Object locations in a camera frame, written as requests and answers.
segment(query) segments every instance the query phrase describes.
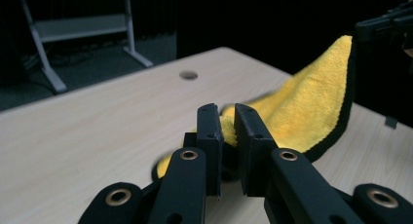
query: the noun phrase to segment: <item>white metal frame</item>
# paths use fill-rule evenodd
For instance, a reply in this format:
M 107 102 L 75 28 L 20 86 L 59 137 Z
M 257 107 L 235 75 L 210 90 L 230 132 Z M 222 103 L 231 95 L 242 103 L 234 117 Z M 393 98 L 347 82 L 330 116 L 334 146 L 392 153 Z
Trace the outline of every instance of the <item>white metal frame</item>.
M 125 0 L 126 12 L 124 14 L 39 21 L 33 20 L 26 1 L 20 0 L 20 2 L 42 62 L 42 71 L 57 93 L 66 92 L 67 87 L 50 66 L 43 43 L 127 31 L 128 45 L 124 47 L 124 51 L 144 66 L 153 66 L 152 61 L 135 50 L 131 0 Z

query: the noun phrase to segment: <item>table surface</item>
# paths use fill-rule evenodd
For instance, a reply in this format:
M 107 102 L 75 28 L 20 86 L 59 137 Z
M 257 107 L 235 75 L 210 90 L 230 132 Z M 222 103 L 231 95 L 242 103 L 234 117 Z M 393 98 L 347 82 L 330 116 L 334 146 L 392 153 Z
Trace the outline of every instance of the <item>table surface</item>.
M 194 71 L 198 78 L 179 74 Z M 290 75 L 228 48 L 0 114 L 1 223 L 77 223 L 94 196 L 116 182 L 143 188 L 151 167 L 180 147 L 197 109 L 245 102 L 276 90 Z M 376 183 L 413 202 L 413 130 L 353 105 L 347 130 L 314 166 L 352 194 Z M 268 223 L 262 198 L 239 182 L 206 198 L 206 223 Z

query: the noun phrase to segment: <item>dark background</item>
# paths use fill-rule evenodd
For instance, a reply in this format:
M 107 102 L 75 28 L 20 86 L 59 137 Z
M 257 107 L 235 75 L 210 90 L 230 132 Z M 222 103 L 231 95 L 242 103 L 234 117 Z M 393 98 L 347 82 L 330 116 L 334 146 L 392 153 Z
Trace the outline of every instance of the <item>dark background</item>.
M 35 53 L 19 0 L 0 0 L 2 55 Z M 136 38 L 176 32 L 177 58 L 230 47 L 294 74 L 358 21 L 376 18 L 407 0 L 131 0 Z M 27 0 L 35 19 L 122 13 L 124 0 Z M 124 35 L 61 42 L 56 47 L 114 40 Z M 360 45 L 356 103 L 413 126 L 411 58 L 402 40 Z M 2 64 L 12 66 L 10 60 Z M 20 77 L 14 66 L 2 71 Z

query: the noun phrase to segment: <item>black curtain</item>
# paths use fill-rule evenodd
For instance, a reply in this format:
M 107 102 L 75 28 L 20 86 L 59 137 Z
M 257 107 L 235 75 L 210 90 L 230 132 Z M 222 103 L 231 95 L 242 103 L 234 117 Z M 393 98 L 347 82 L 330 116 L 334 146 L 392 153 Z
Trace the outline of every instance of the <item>black curtain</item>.
M 176 0 L 131 0 L 131 10 L 136 38 L 176 30 Z
M 296 73 L 340 35 L 407 0 L 178 0 L 177 56 L 226 46 Z
M 18 0 L 0 0 L 0 86 L 12 85 L 27 80 L 20 59 L 24 42 L 31 41 L 28 27 L 22 21 L 23 12 Z

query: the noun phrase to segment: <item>yellow microfiber cloth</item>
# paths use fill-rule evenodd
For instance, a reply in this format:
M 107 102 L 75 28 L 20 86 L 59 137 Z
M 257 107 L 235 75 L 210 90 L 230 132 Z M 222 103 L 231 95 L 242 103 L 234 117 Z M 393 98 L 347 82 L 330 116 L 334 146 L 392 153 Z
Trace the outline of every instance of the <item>yellow microfiber cloth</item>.
M 354 100 L 352 40 L 341 36 L 279 90 L 245 103 L 258 112 L 280 148 L 295 149 L 313 162 L 344 132 Z M 234 115 L 234 104 L 220 114 L 224 147 L 237 147 Z M 165 174 L 169 159 L 157 163 L 157 177 Z

